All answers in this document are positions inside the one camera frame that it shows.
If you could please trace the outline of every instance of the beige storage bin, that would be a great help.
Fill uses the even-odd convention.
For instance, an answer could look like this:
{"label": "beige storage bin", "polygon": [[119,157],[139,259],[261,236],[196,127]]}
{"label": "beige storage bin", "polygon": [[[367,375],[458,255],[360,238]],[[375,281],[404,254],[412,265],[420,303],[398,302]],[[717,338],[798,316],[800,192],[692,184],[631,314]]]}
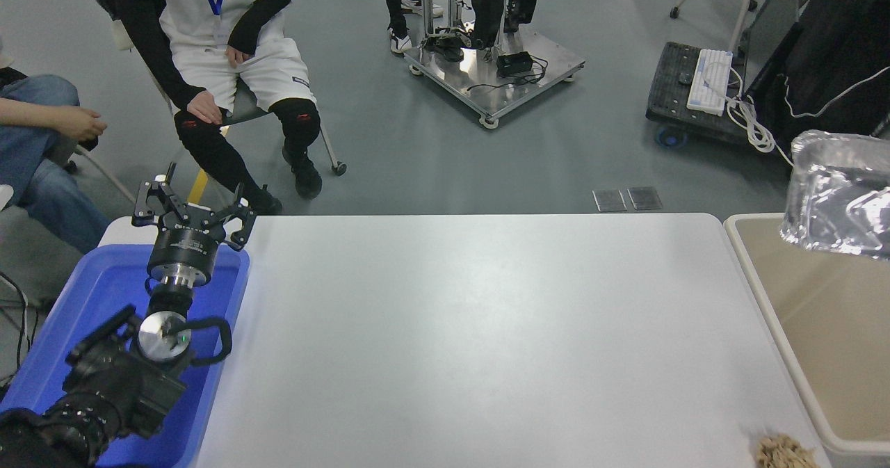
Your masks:
{"label": "beige storage bin", "polygon": [[890,262],[800,249],[781,224],[725,228],[807,411],[829,449],[890,455]]}

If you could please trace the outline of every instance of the white tabletop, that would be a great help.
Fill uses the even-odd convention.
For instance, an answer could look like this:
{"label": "white tabletop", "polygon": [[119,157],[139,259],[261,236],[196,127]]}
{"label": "white tabletop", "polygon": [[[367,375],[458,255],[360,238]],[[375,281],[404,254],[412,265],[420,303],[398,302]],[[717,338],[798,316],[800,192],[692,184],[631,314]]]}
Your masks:
{"label": "white tabletop", "polygon": [[258,218],[247,249],[198,467],[747,468],[775,433],[830,465],[708,215]]}

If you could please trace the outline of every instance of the cable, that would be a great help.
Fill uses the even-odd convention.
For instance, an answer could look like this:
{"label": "cable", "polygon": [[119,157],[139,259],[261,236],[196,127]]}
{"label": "cable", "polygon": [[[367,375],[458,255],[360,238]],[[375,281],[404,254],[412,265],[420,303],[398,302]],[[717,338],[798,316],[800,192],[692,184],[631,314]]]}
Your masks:
{"label": "cable", "polygon": [[19,369],[22,368],[22,341],[25,339],[26,324],[28,323],[28,319],[26,318],[26,313],[28,312],[28,298],[25,297],[25,293],[23,293],[22,289],[13,282],[13,279],[7,277],[2,271],[0,271],[0,279],[9,285],[9,287],[12,287],[16,293],[19,294],[19,299],[22,300],[22,327],[19,329],[19,344],[15,351],[15,370],[18,372]]}
{"label": "cable", "polygon": [[[719,63],[710,63],[710,65],[719,65]],[[735,74],[739,84],[743,83],[741,75],[732,66],[729,67],[729,71]],[[757,122],[757,110],[754,107],[754,100],[749,95],[746,95],[747,101],[741,98],[740,95],[728,97],[728,95],[722,94],[721,91],[711,87],[707,80],[704,81],[704,84],[709,90],[724,97],[724,100],[726,100],[726,115],[729,116],[729,120],[732,120],[732,123],[745,130],[747,141],[750,145],[757,151],[762,152],[762,154],[769,154],[769,152],[777,150],[782,158],[785,159],[785,162],[794,167],[794,163],[788,158],[788,155],[785,155],[785,151],[782,151],[782,148],[776,145],[772,132],[766,126]]]}
{"label": "cable", "polygon": [[794,113],[794,108],[791,107],[791,103],[789,103],[789,101],[788,101],[788,92],[791,91],[791,87],[789,87],[789,85],[788,85],[788,75],[786,75],[785,76],[785,104],[788,104],[788,112],[795,119],[800,119],[801,117],[818,117],[821,114],[825,113],[825,111],[827,110],[827,108],[829,108],[829,106],[832,106],[832,104],[835,101],[842,98],[844,95],[846,95],[846,93],[854,90],[855,88],[858,88],[860,85],[865,84],[865,82],[868,82],[871,79],[874,79],[875,77],[877,77],[878,75],[881,75],[881,73],[884,73],[887,70],[890,70],[890,66],[884,66],[883,69],[881,69],[879,72],[875,73],[871,77],[868,77],[867,79],[862,79],[861,81],[856,82],[856,84],[851,85],[849,88],[846,88],[845,90],[843,90],[842,93],[840,93],[839,95],[836,95],[836,97],[833,97],[832,100],[828,101],[825,104],[825,106],[821,107],[819,112],[816,112],[816,113]]}
{"label": "cable", "polygon": [[508,82],[499,86],[496,86],[494,84],[476,84],[467,88],[467,92],[470,92],[470,90],[474,90],[474,88],[481,87],[492,88],[492,90],[499,90],[499,88],[524,86],[526,84],[537,84],[538,82],[541,82],[541,79],[544,78],[544,75],[547,75],[547,66],[550,65],[550,62],[548,62],[546,59],[543,59],[542,57],[537,56],[531,56],[531,62],[532,67],[534,67],[534,65],[540,66],[541,71],[537,73],[530,73],[527,75],[509,75],[508,78],[515,80],[513,82]]}
{"label": "cable", "polygon": [[40,321],[40,312],[34,310],[34,325],[31,326],[31,344],[34,344],[34,338],[38,334],[38,322]]}

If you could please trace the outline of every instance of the white sneaker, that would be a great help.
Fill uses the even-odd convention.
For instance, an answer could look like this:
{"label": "white sneaker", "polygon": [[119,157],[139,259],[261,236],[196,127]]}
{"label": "white sneaker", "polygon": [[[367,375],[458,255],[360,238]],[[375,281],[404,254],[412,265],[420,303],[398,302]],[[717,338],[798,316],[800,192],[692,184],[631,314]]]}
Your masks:
{"label": "white sneaker", "polygon": [[392,33],[392,27],[387,29],[390,36],[390,50],[397,55],[404,53],[405,51],[411,49],[411,36],[405,33],[404,37],[396,37],[395,33]]}
{"label": "white sneaker", "polygon": [[[423,6],[420,4],[420,0],[401,0],[401,8],[413,12],[415,15],[423,15]],[[444,14],[445,9],[442,9],[442,6],[432,5],[432,17],[439,18]]]}

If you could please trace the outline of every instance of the black knee pad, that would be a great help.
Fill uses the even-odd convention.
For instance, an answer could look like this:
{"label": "black knee pad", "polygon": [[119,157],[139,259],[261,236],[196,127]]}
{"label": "black knee pad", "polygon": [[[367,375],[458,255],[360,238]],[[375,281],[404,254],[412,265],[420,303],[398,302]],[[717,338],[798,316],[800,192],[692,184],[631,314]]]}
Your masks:
{"label": "black knee pad", "polygon": [[289,152],[304,152],[321,132],[321,119],[315,103],[290,97],[273,104],[269,111],[281,120],[285,147]]}
{"label": "black knee pad", "polygon": [[190,152],[212,151],[216,145],[226,143],[219,126],[206,123],[191,113],[180,111],[172,120],[176,124],[176,134],[182,145]]}

